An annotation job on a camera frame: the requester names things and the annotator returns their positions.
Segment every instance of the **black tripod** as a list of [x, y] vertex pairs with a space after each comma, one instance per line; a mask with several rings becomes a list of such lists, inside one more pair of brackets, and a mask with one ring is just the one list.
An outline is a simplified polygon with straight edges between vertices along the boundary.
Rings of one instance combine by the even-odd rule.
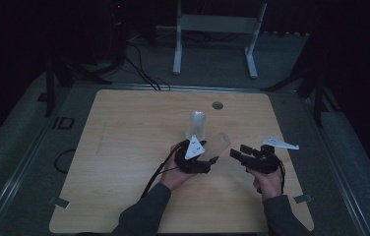
[[93, 82], [102, 85], [111, 85], [111, 82], [103, 80], [95, 73], [83, 68], [68, 57], [61, 55], [57, 50], [50, 50], [46, 53], [46, 93], [41, 98], [41, 101], [47, 103], [45, 117], [49, 117], [55, 107], [55, 76], [64, 88], [70, 88], [74, 83], [69, 68], [84, 75]]
[[321, 122], [323, 95], [326, 93], [324, 92], [324, 75], [320, 73], [317, 69], [315, 68], [304, 69], [299, 73], [290, 75], [288, 78], [284, 79], [283, 81], [273, 86], [261, 88], [260, 91], [275, 91], [300, 79], [304, 79], [302, 84], [299, 86], [297, 90], [297, 94], [300, 97], [303, 98], [309, 97], [311, 92], [315, 89], [313, 116], [315, 121], [317, 122], [317, 125], [321, 128], [323, 127], [323, 124]]

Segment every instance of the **tripod leg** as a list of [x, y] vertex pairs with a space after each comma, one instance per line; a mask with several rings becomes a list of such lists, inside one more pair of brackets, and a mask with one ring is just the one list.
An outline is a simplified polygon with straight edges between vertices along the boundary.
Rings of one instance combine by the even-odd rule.
[[324, 97], [329, 102], [330, 106], [333, 108], [334, 111], [341, 111], [340, 108], [338, 108], [335, 103], [332, 101], [332, 98], [326, 93], [325, 90], [323, 90]]
[[317, 85], [319, 76], [320, 74], [317, 70], [311, 69], [309, 75], [304, 78], [296, 93], [298, 93], [300, 97], [308, 97]]
[[266, 87], [266, 88], [260, 88], [260, 91], [276, 91], [278, 89], [283, 88], [284, 86], [287, 86], [287, 85], [291, 84], [294, 81], [297, 81], [297, 80], [303, 78], [304, 76], [306, 76], [311, 71], [312, 71], [312, 69], [306, 69], [306, 70], [304, 70], [304, 71], [302, 71], [298, 74], [289, 76], [288, 78], [284, 79], [283, 81], [281, 81], [277, 84], [274, 84], [273, 86]]
[[84, 74], [85, 76], [87, 76], [88, 78], [90, 78], [91, 80], [95, 81], [98, 84], [102, 84], [102, 85], [111, 85], [112, 84], [112, 82], [103, 80], [102, 78], [94, 75], [93, 73], [91, 73], [90, 71], [85, 69], [84, 67], [82, 67], [82, 66], [78, 65], [77, 63], [71, 61], [69, 58], [66, 58], [65, 56], [61, 56], [60, 59], [66, 65], [69, 65], [70, 67], [77, 70], [79, 73]]
[[74, 84], [74, 80], [72, 79], [69, 69], [57, 55], [54, 55], [52, 58], [52, 68], [56, 79], [62, 87], [70, 88]]
[[49, 117], [55, 106], [54, 74], [52, 68], [52, 57], [46, 59], [46, 102], [47, 109], [45, 117]]
[[323, 94], [324, 94], [324, 76], [320, 73], [317, 78], [316, 94], [314, 99], [314, 119], [317, 122], [318, 127], [323, 128], [321, 122], [321, 108], [323, 105]]

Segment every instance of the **small round object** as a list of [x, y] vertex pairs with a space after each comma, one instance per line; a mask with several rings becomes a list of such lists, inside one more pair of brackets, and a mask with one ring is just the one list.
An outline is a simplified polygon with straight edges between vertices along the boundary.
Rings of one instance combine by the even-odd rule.
[[213, 102], [213, 108], [215, 110], [221, 110], [224, 107], [224, 105], [220, 101]]

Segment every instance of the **white metal stand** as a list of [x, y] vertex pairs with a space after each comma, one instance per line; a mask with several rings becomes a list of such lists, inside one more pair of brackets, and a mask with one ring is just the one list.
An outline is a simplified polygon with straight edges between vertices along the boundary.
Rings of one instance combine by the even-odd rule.
[[257, 79], [258, 72], [256, 70], [255, 61], [253, 59], [253, 49], [259, 35], [259, 30], [262, 25], [262, 20], [265, 15], [267, 4], [262, 4], [261, 11], [257, 18], [242, 18], [242, 17], [222, 17], [222, 16], [206, 16], [206, 15], [186, 15], [182, 14], [181, 0], [178, 0], [177, 7], [177, 22], [176, 22], [176, 48], [175, 57], [173, 60], [173, 74], [181, 73], [181, 58], [182, 58], [182, 42], [181, 36], [183, 30], [199, 30], [199, 31], [219, 31], [219, 32], [235, 32], [235, 33], [251, 33], [252, 40], [250, 45], [245, 47], [244, 53], [246, 56], [247, 67], [249, 69], [250, 78]]

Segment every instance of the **light wood tabletop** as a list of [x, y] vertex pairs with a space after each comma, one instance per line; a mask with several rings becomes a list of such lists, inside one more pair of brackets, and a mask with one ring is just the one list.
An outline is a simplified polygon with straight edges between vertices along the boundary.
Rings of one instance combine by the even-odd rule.
[[[216, 101], [223, 104], [221, 110], [213, 108]], [[268, 231], [254, 178], [229, 156], [229, 149], [259, 149], [269, 137], [283, 140], [269, 98], [259, 93], [148, 90], [97, 93], [59, 196], [70, 205], [55, 207], [50, 231], [111, 232], [119, 214], [140, 198], [170, 147], [186, 139], [194, 110], [207, 115], [207, 141], [224, 132], [231, 146], [210, 173], [191, 178], [172, 193], [158, 232]], [[312, 230], [307, 204], [293, 199], [303, 193], [288, 151], [276, 148], [276, 154], [286, 169], [284, 192], [292, 210]]]

